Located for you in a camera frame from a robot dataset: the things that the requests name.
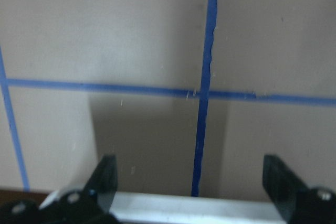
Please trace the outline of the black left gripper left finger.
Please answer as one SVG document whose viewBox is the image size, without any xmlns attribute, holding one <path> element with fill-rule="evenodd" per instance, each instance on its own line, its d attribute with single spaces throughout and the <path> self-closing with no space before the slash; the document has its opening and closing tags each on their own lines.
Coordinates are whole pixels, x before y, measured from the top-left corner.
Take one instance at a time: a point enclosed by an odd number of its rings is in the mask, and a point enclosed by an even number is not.
<svg viewBox="0 0 336 224">
<path fill-rule="evenodd" d="M 91 196 L 103 212 L 109 213 L 117 189 L 116 156 L 104 155 L 85 184 L 83 192 Z"/>
</svg>

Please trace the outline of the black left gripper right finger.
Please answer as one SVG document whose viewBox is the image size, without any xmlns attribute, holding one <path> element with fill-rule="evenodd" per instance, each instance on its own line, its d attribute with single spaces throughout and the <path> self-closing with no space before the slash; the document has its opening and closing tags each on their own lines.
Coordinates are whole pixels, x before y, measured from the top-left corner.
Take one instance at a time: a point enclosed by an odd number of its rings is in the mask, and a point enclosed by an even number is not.
<svg viewBox="0 0 336 224">
<path fill-rule="evenodd" d="M 335 192 L 309 187 L 277 155 L 263 159 L 262 186 L 286 223 L 335 223 Z"/>
</svg>

